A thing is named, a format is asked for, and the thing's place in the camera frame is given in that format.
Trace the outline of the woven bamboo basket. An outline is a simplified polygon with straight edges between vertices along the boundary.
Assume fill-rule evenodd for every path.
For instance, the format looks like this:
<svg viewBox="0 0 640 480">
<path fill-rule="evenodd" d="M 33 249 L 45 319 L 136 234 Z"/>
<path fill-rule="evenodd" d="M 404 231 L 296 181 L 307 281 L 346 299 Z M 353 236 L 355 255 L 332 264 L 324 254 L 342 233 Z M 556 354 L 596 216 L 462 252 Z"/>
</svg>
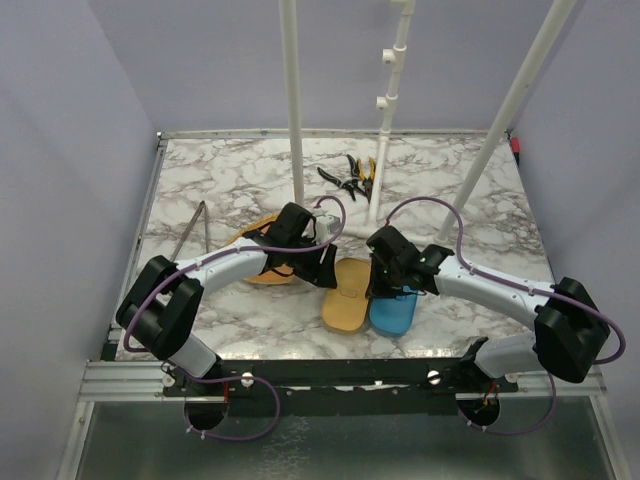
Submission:
<svg viewBox="0 0 640 480">
<path fill-rule="evenodd" d="M 252 230 L 259 230 L 261 233 L 266 233 L 270 227 L 270 225 L 277 219 L 278 214 L 272 213 L 269 214 L 258 221 L 247 225 L 242 230 L 238 231 L 230 240 L 229 244 L 235 242 L 237 239 L 242 237 L 245 233 Z M 271 269 L 269 271 L 265 271 L 259 275 L 254 275 L 251 277 L 247 277 L 245 279 L 246 282 L 252 284 L 261 284 L 261 285 L 285 285 L 289 284 L 293 281 L 293 269 L 288 265 L 282 265 L 275 269 Z"/>
</svg>

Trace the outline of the beige lunch box lid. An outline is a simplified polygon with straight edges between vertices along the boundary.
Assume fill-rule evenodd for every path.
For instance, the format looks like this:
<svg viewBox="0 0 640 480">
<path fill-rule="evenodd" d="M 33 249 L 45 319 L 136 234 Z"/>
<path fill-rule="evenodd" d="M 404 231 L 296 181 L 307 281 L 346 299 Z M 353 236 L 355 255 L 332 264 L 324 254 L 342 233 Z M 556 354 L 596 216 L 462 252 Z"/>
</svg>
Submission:
<svg viewBox="0 0 640 480">
<path fill-rule="evenodd" d="M 337 261 L 337 287 L 327 292 L 321 311 L 324 325 L 349 330 L 365 325 L 370 273 L 369 261 L 357 258 L 342 258 Z"/>
</svg>

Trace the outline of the blue lunch box lid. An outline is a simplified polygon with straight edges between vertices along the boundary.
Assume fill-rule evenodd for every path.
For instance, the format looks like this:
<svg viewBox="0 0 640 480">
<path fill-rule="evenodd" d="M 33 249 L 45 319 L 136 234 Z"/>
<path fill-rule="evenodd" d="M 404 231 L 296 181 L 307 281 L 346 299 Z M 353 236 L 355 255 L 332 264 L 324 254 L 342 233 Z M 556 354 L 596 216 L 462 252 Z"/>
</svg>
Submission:
<svg viewBox="0 0 640 480">
<path fill-rule="evenodd" d="M 369 324 L 388 330 L 410 329 L 416 304 L 416 295 L 372 299 L 368 311 Z"/>
</svg>

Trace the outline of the blue lunch box base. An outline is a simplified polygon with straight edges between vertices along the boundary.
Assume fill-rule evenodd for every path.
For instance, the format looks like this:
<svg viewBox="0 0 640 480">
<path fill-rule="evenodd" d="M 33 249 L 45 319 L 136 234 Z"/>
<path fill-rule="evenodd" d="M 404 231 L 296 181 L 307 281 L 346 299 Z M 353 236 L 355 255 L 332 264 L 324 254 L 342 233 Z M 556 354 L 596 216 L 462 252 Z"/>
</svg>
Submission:
<svg viewBox="0 0 640 480">
<path fill-rule="evenodd" d="M 383 337 L 388 337 L 388 338 L 400 338 L 406 335 L 410 330 L 410 329 L 388 330 L 388 329 L 379 328 L 378 326 L 373 324 L 371 325 L 370 328 L 376 334 L 381 335 Z"/>
</svg>

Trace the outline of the beige lunch box base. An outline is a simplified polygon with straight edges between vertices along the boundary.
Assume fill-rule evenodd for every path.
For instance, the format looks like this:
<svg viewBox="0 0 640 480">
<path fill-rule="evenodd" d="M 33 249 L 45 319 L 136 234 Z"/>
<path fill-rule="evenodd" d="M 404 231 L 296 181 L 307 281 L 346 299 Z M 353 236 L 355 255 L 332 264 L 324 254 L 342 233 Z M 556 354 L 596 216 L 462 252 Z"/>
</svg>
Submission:
<svg viewBox="0 0 640 480">
<path fill-rule="evenodd" d="M 364 333 L 368 330 L 368 326 L 366 325 L 362 325 L 357 329 L 340 329 L 337 327 L 333 327 L 333 326 L 329 326 L 329 325 L 324 325 L 324 328 L 332 333 L 338 334 L 338 335 L 345 335 L 345 336 L 349 336 L 349 335 L 357 335 L 357 334 L 361 334 Z"/>
</svg>

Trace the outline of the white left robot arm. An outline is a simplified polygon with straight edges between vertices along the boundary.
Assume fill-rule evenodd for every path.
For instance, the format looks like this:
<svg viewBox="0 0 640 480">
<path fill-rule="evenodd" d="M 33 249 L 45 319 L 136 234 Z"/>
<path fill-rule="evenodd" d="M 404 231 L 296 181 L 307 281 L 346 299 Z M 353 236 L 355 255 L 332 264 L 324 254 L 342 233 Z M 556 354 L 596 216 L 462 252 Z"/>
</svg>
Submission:
<svg viewBox="0 0 640 480">
<path fill-rule="evenodd" d="M 266 226 L 249 230 L 212 253 L 182 261 L 153 257 L 115 315 L 124 331 L 124 349 L 150 353 L 183 370 L 186 382 L 199 394 L 214 392 L 220 385 L 221 358 L 192 331 L 201 301 L 282 266 L 314 286 L 336 288 L 334 242 L 345 223 L 344 213 L 288 203 Z"/>
</svg>

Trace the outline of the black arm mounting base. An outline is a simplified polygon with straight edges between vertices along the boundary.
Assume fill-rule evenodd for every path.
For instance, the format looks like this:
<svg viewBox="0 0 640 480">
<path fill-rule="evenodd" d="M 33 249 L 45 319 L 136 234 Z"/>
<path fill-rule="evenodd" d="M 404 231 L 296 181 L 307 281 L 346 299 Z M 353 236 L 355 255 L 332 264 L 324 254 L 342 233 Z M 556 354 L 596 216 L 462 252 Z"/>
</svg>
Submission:
<svg viewBox="0 0 640 480">
<path fill-rule="evenodd" d="M 225 417 L 454 415 L 469 401 L 497 415 L 497 395 L 518 387 L 482 373 L 473 363 L 478 349 L 461 357 L 223 360 L 198 380 L 168 368 L 163 395 L 207 427 Z"/>
</svg>

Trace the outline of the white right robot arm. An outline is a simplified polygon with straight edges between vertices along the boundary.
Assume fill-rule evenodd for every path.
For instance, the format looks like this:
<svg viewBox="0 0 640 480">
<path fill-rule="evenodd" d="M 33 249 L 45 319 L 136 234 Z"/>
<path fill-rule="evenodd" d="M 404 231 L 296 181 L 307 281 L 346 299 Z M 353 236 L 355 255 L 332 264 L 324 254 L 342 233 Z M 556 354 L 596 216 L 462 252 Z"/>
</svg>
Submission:
<svg viewBox="0 0 640 480">
<path fill-rule="evenodd" d="M 395 227 L 366 242 L 371 251 L 369 293 L 376 298 L 428 293 L 473 302 L 517 321 L 527 333 L 481 340 L 459 367 L 461 383 L 481 391 L 511 373 L 545 370 L 582 382 L 610 335 L 586 288 L 565 277 L 557 284 L 525 280 L 469 264 L 459 252 L 430 244 L 418 249 Z"/>
</svg>

